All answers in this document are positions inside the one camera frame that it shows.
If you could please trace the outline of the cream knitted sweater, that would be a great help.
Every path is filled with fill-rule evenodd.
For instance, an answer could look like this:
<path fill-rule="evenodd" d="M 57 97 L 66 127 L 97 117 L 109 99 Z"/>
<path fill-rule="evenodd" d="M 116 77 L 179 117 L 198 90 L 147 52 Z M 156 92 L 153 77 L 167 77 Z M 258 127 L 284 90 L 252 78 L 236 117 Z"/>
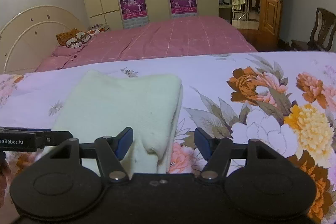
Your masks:
<path fill-rule="evenodd" d="M 167 173 L 182 94 L 175 75 L 117 79 L 88 71 L 71 90 L 52 131 L 69 131 L 92 143 L 131 127 L 133 143 L 121 162 L 127 174 Z"/>

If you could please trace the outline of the lavender floral bed sheet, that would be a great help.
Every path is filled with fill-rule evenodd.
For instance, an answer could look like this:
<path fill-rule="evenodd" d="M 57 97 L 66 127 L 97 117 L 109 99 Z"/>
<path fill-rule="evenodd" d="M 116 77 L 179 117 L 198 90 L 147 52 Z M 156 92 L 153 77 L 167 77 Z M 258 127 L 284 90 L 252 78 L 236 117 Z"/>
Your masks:
<path fill-rule="evenodd" d="M 50 128 L 88 71 L 117 79 L 175 75 L 182 105 L 168 173 L 200 174 L 198 127 L 213 138 L 259 139 L 306 172 L 317 194 L 308 216 L 335 223 L 335 54 L 233 53 L 112 61 L 1 75 L 1 126 Z"/>

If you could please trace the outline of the cream curved headboard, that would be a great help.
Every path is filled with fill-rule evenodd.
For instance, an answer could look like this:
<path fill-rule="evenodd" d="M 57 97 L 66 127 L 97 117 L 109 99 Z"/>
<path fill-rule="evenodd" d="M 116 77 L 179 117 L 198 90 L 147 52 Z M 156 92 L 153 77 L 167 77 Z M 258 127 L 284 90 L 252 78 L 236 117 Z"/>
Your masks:
<path fill-rule="evenodd" d="M 42 5 L 29 8 L 1 29 L 1 73 L 34 72 L 57 47 L 57 34 L 87 27 L 69 11 Z"/>

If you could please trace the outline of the orange patterned pillow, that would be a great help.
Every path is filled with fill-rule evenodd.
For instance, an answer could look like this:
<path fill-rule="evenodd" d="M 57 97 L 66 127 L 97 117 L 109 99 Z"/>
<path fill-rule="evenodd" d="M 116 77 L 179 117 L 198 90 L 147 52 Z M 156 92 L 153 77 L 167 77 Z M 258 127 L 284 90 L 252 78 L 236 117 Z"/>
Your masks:
<path fill-rule="evenodd" d="M 74 28 L 68 32 L 57 34 L 56 40 L 60 46 L 67 48 L 79 48 L 88 43 L 90 39 L 99 33 L 100 30 L 96 30 L 95 32 L 84 32 Z"/>

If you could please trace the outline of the dark wooden chair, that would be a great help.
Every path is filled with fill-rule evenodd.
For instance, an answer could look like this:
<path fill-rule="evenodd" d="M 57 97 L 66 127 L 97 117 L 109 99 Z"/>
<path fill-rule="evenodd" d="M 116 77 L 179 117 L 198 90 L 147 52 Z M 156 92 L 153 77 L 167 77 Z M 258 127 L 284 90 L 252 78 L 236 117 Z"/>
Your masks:
<path fill-rule="evenodd" d="M 291 41 L 291 49 L 294 51 L 323 51 L 329 52 L 333 46 L 335 37 L 335 14 L 317 8 L 315 24 L 308 42 L 298 40 Z"/>

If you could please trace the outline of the lower left purple poster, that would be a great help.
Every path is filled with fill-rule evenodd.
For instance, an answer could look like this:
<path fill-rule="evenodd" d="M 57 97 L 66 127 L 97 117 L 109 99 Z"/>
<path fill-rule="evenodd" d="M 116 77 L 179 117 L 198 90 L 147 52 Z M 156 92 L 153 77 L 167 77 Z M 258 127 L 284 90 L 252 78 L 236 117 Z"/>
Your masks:
<path fill-rule="evenodd" d="M 149 23 L 145 0 L 120 0 L 125 29 L 142 27 Z"/>

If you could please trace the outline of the purple poster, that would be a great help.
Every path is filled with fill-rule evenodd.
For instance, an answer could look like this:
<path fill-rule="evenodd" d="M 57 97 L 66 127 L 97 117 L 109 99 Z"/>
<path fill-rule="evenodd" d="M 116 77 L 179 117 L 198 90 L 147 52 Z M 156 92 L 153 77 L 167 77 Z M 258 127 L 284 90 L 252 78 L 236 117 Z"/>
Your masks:
<path fill-rule="evenodd" d="M 197 16 L 197 0 L 170 0 L 171 17 Z"/>
<path fill-rule="evenodd" d="M 125 29 L 142 27 L 149 23 L 145 0 L 120 0 Z"/>

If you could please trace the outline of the pink checked bed cover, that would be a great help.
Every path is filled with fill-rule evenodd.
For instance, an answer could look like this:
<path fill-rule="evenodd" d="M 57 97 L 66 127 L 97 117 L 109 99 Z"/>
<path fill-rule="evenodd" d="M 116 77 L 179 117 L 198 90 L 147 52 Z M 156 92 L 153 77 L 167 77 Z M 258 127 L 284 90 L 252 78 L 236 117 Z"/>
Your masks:
<path fill-rule="evenodd" d="M 256 52 L 224 19 L 193 16 L 101 32 L 78 48 L 56 47 L 37 72 L 112 61 Z"/>

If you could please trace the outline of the metal stair railing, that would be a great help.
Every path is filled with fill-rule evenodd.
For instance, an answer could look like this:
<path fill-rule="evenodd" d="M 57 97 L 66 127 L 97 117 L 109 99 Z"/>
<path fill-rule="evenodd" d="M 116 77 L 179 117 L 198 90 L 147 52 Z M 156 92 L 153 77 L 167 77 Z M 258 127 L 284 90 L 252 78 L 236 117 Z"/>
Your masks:
<path fill-rule="evenodd" d="M 232 0 L 232 19 L 249 20 L 250 0 Z"/>

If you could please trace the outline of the lower right purple poster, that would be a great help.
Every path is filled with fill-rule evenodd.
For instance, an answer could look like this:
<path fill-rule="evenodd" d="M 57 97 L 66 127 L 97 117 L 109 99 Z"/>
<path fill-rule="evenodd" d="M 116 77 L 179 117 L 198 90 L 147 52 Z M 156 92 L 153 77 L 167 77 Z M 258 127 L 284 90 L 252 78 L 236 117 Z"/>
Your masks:
<path fill-rule="evenodd" d="M 197 0 L 170 0 L 171 17 L 197 16 Z"/>

